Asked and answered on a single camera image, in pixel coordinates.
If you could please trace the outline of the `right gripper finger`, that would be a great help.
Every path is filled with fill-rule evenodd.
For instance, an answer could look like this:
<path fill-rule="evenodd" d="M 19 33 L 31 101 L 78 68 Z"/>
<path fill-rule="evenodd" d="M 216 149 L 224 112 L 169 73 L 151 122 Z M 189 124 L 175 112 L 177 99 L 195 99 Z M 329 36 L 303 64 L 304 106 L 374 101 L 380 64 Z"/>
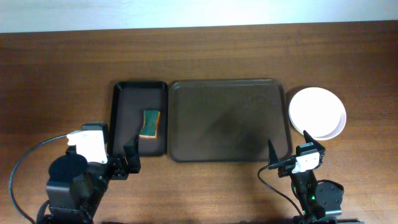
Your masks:
<path fill-rule="evenodd" d="M 314 138 L 312 138 L 311 135 L 309 135 L 309 133 L 306 130 L 303 131 L 303 136 L 304 136 L 305 142 L 307 144 L 310 144 L 310 143 L 312 143 L 313 145 L 317 144 L 316 140 L 314 140 Z"/>
<path fill-rule="evenodd" d="M 269 148 L 269 163 L 276 164 L 279 162 L 279 158 L 277 157 L 276 151 L 274 149 L 272 141 L 268 140 L 268 148 Z"/>

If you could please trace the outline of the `white plate with red stain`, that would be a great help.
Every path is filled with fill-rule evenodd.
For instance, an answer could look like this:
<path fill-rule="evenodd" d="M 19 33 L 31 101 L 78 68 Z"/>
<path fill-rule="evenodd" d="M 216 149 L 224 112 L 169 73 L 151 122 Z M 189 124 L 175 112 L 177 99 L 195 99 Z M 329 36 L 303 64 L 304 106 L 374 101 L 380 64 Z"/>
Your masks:
<path fill-rule="evenodd" d="M 291 98 L 289 118 L 300 134 L 306 131 L 315 140 L 326 141 L 343 132 L 347 113 L 343 102 L 331 91 L 307 87 Z"/>

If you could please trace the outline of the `green and orange sponge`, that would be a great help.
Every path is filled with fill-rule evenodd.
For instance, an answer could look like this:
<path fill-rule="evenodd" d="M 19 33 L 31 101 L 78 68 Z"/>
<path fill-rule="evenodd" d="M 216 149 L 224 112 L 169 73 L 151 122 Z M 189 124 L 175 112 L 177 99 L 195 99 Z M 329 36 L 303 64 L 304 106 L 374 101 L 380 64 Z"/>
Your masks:
<path fill-rule="evenodd" d="M 160 121 L 160 111 L 144 110 L 143 124 L 139 137 L 141 139 L 157 139 Z"/>

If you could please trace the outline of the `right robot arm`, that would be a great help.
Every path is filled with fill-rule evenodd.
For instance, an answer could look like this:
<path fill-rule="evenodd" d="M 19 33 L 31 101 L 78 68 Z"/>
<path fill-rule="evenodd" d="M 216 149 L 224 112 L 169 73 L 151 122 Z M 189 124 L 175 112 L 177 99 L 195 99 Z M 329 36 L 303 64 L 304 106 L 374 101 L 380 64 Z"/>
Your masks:
<path fill-rule="evenodd" d="M 293 223 L 336 223 L 341 215 L 344 187 L 331 180 L 318 180 L 314 170 L 322 165 L 325 147 L 303 132 L 305 144 L 296 147 L 296 154 L 285 160 L 278 159 L 272 141 L 268 141 L 269 164 L 265 169 L 277 169 L 280 178 L 290 177 L 295 198 L 299 201 L 294 208 L 298 215 Z"/>

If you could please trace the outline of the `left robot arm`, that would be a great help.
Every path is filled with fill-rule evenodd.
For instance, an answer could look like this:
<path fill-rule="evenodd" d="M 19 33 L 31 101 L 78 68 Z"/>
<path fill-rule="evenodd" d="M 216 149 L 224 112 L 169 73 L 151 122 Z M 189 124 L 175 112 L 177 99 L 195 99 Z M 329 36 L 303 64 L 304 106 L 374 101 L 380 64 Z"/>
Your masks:
<path fill-rule="evenodd" d="M 126 180 L 141 169 L 139 136 L 123 146 L 124 153 L 109 156 L 106 123 L 86 123 L 66 135 L 68 149 L 49 167 L 48 200 L 40 207 L 37 223 L 93 223 L 93 217 L 112 180 Z"/>

